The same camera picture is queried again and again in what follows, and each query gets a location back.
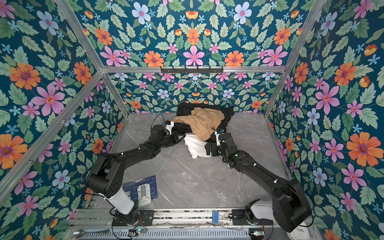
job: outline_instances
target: clothing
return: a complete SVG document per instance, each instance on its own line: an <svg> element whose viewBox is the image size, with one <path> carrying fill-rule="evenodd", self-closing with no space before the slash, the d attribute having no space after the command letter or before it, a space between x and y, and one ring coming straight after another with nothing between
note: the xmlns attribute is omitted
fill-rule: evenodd
<svg viewBox="0 0 384 240"><path fill-rule="evenodd" d="M215 110L220 110L224 114L224 120L221 121L219 126L217 127L217 131L221 131L221 133L225 133L227 125L231 117L235 114L233 111L233 106L227 107L227 108L222 108L219 105L209 105L209 104L203 104L203 103L185 103L182 102L179 104L177 107L177 116L187 116L190 115L192 110L195 108L209 108L209 109L215 109ZM185 123L181 122L176 122L172 128L173 131L177 131L178 133L187 133L187 132L192 132L190 126ZM216 136L215 133L211 134L211 137L206 140L206 142L212 143L216 142Z"/></svg>
<svg viewBox="0 0 384 240"><path fill-rule="evenodd" d="M186 133L184 138L185 144L188 147L189 152L192 155L192 158L200 157L210 157L211 155L207 155L205 150L205 145L207 142L200 140L196 135L192 133Z"/></svg>
<svg viewBox="0 0 384 240"><path fill-rule="evenodd" d="M186 123L192 133L200 140L206 141L211 137L214 129L224 120L224 114L220 110L210 108L194 108L188 116L175 117L172 122Z"/></svg>

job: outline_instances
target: white fabric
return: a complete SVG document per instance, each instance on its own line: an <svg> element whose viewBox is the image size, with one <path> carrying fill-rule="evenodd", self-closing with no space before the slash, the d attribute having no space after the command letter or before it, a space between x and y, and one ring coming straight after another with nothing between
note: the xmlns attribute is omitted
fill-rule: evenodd
<svg viewBox="0 0 384 240"><path fill-rule="evenodd" d="M200 157L210 157L211 155L207 155L207 152L205 151L205 145L207 142L204 142L200 140L196 135L192 133L186 133L185 134L185 144L188 147L189 152L192 155L192 158L197 158L197 156Z"/></svg>

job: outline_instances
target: robotic arm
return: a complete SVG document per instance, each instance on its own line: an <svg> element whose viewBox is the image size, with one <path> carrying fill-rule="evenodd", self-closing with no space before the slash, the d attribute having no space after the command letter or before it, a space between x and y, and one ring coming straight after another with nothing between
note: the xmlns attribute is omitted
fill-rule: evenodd
<svg viewBox="0 0 384 240"><path fill-rule="evenodd" d="M121 185L124 170L144 160L154 158L162 147L173 146L185 137L175 131L169 134L163 125L151 129L150 138L139 147L122 153L102 153L91 170L87 186L104 196L116 208L116 213L128 225L139 218L137 205L125 194ZM291 232L311 215L309 203L298 181L280 178L259 165L247 152L238 150L230 133L219 134L218 143L205 146L207 155L222 156L231 168L246 174L271 196L273 216L286 231Z"/></svg>

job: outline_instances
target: black fabric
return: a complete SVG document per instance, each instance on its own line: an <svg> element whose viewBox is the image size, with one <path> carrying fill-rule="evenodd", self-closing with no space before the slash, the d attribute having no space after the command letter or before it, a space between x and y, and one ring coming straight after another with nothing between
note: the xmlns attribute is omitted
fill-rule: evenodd
<svg viewBox="0 0 384 240"><path fill-rule="evenodd" d="M191 114L192 110L195 108L209 108L209 109L215 109L219 110L224 114L224 119L221 121L220 125L217 127L217 130L224 130L224 132L227 132L227 125L228 122L231 120L231 117L235 114L233 111L233 106L228 108L222 108L219 105L208 105L208 104L202 104L202 103L185 103L182 102L177 107L177 116L188 116ZM192 132L189 124L176 122L172 128L173 131L177 131L179 133L187 133ZM216 136L215 133L212 133L211 137L206 140L206 142L216 142Z"/></svg>

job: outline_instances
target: floral wall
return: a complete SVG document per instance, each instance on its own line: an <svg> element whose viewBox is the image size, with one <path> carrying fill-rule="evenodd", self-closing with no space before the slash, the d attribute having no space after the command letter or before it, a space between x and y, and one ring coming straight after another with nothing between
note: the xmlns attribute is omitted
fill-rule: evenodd
<svg viewBox="0 0 384 240"><path fill-rule="evenodd" d="M83 174L111 150L122 119L100 81L1 206L0 239L60 240L89 197Z"/></svg>
<svg viewBox="0 0 384 240"><path fill-rule="evenodd" d="M313 1L79 1L76 12L106 66L278 66L286 63ZM306 48L301 56L307 56ZM263 112L279 73L119 73L131 111L179 102Z"/></svg>
<svg viewBox="0 0 384 240"><path fill-rule="evenodd" d="M95 70L52 1L0 7L1 180Z"/></svg>
<svg viewBox="0 0 384 240"><path fill-rule="evenodd" d="M384 2L329 2L269 119L324 238L383 239Z"/></svg>

